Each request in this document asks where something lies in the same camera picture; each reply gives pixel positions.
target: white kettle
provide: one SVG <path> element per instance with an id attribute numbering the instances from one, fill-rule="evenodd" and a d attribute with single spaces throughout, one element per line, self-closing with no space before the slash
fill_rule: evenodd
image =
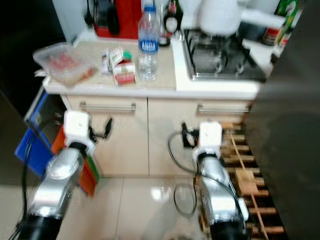
<path id="1" fill-rule="evenodd" d="M 258 10 L 241 10 L 237 0 L 203 0 L 199 12 L 199 26 L 209 36 L 231 36 L 241 21 L 271 28 L 281 28 L 285 18 Z"/>

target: plastic container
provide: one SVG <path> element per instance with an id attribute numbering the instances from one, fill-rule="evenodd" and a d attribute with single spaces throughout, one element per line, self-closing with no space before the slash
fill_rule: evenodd
<path id="1" fill-rule="evenodd" d="M 91 77 L 95 72 L 94 65 L 77 54 L 74 47 L 66 42 L 50 45 L 35 51 L 33 59 L 53 79 L 66 86 L 73 86 Z"/>
<path id="2" fill-rule="evenodd" d="M 139 35 L 139 76 L 143 81 L 156 79 L 158 68 L 158 49 L 160 25 L 154 5 L 146 5 L 138 24 Z"/>

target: tile floor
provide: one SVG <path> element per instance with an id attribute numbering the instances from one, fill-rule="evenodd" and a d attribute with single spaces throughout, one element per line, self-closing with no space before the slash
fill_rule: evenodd
<path id="1" fill-rule="evenodd" d="M 77 188 L 59 240 L 201 240 L 193 207 L 192 178 L 103 178 L 93 199 Z M 0 240 L 7 240 L 21 215 L 21 188 L 0 186 Z"/>

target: red appliance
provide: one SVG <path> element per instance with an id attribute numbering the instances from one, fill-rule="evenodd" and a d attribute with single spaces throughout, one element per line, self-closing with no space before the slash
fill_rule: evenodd
<path id="1" fill-rule="evenodd" d="M 99 37 L 120 38 L 120 39 L 138 39 L 138 22 L 142 16 L 141 0 L 113 0 L 116 8 L 119 33 L 112 34 L 109 31 L 107 23 L 107 13 L 101 13 L 110 0 L 94 1 L 94 30 Z"/>

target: wooden rack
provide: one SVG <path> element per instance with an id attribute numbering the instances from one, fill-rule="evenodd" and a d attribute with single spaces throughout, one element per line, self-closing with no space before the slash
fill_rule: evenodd
<path id="1" fill-rule="evenodd" d="M 267 240 L 287 240 L 287 234 L 274 206 L 263 176 L 246 143 L 241 126 L 230 123 L 222 124 L 223 143 L 221 154 L 236 191 L 243 196 L 248 211 L 255 221 L 247 222 L 252 232 L 252 240 L 263 240 L 257 227 Z M 203 211 L 199 216 L 201 229 L 207 235 L 210 228 Z"/>

